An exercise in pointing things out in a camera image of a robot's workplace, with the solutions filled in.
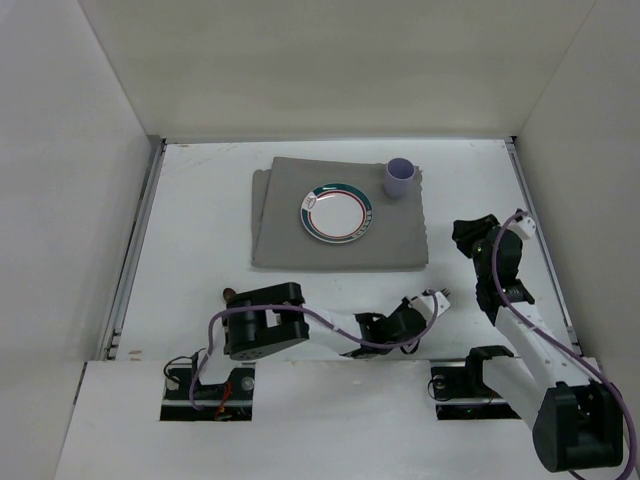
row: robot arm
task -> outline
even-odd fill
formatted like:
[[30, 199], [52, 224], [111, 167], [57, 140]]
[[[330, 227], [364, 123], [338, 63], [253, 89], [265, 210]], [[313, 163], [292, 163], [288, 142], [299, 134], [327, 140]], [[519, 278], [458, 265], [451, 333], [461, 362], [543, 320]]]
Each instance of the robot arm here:
[[[435, 292], [437, 317], [451, 306], [448, 292]], [[224, 349], [214, 348], [211, 361], [206, 363], [199, 380], [203, 385], [224, 383], [229, 372], [243, 362], [252, 362], [302, 342], [322, 345], [339, 356], [367, 359], [386, 355], [393, 347], [386, 344], [407, 342], [427, 328], [433, 318], [436, 304], [426, 291], [402, 299], [389, 315], [378, 313], [342, 314], [305, 303], [297, 283], [284, 283], [249, 292], [233, 294], [227, 298], [227, 308], [258, 305], [304, 306], [328, 321], [321, 325], [300, 312], [274, 310], [276, 322], [270, 324], [266, 311], [252, 311], [229, 315], [213, 333], [215, 344], [224, 343]], [[359, 345], [364, 340], [368, 345]]]
[[533, 327], [527, 326], [496, 289], [492, 251], [500, 224], [493, 215], [454, 222], [453, 240], [473, 259], [476, 299], [493, 325], [515, 347], [520, 358], [502, 347], [472, 350], [469, 378], [501, 395], [526, 422], [541, 463], [552, 472], [612, 467], [622, 462], [622, 412], [611, 392], [591, 379], [573, 359], [546, 342], [534, 330], [553, 337], [534, 299], [516, 277], [522, 238], [535, 234], [535, 223], [522, 216], [505, 231], [499, 244], [496, 271], [503, 292]]

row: white panel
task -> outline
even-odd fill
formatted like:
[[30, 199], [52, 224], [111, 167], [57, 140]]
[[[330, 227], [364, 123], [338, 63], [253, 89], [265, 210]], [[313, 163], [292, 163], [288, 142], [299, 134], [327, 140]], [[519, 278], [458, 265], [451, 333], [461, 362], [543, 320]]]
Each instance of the white panel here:
[[7, 16], [14, 3], [15, 0], [0, 0], [0, 23], [2, 23], [4, 17]]
[[520, 130], [593, 0], [81, 0], [148, 132]]
[[235, 423], [159, 422], [162, 365], [89, 364], [56, 480], [572, 478], [520, 420], [438, 421], [428, 362], [259, 364], [254, 420]]
[[639, 24], [598, 1], [517, 144], [579, 338], [638, 415]]
[[[410, 272], [274, 271], [251, 266], [251, 181], [274, 156], [383, 163], [402, 156], [424, 172], [422, 203], [430, 263]], [[420, 343], [421, 358], [464, 358], [478, 345], [505, 344], [475, 298], [473, 262], [451, 240], [453, 221], [494, 213], [505, 219], [524, 200], [502, 140], [351, 140], [170, 145], [140, 256], [119, 359], [169, 360], [206, 344], [222, 290], [298, 282], [305, 299], [342, 313], [389, 314], [402, 297], [449, 288], [451, 309]], [[521, 278], [557, 338], [568, 342], [540, 245], [527, 242]], [[304, 343], [270, 358], [331, 359]], [[400, 351], [384, 359], [404, 358]]]
[[95, 351], [149, 146], [75, 0], [2, 5], [0, 476], [46, 480]]

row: plate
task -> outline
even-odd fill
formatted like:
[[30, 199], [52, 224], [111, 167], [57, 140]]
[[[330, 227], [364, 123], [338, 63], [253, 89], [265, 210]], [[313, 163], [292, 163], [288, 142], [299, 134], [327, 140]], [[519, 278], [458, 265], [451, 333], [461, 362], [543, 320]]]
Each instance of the plate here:
[[346, 183], [328, 183], [309, 192], [300, 207], [304, 228], [318, 240], [348, 243], [365, 234], [373, 209], [367, 196]]

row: purple cup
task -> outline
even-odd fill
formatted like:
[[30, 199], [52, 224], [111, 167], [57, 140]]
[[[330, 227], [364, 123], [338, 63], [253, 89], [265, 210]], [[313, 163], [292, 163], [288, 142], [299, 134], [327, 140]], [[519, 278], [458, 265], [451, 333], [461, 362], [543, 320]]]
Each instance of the purple cup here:
[[387, 163], [384, 172], [384, 191], [391, 198], [400, 198], [407, 190], [416, 174], [416, 167], [406, 158], [394, 158]]

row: gray towel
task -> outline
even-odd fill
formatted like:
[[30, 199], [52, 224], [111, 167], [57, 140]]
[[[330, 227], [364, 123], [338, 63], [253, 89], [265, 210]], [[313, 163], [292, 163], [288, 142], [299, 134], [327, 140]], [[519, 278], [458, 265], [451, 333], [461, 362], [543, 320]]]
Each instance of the gray towel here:
[[[383, 164], [273, 159], [253, 174], [251, 230], [257, 267], [287, 270], [405, 270], [429, 261], [422, 209], [422, 173], [409, 192], [388, 198]], [[359, 239], [332, 245], [312, 237], [300, 221], [306, 195], [327, 183], [348, 183], [369, 197], [373, 220]]]

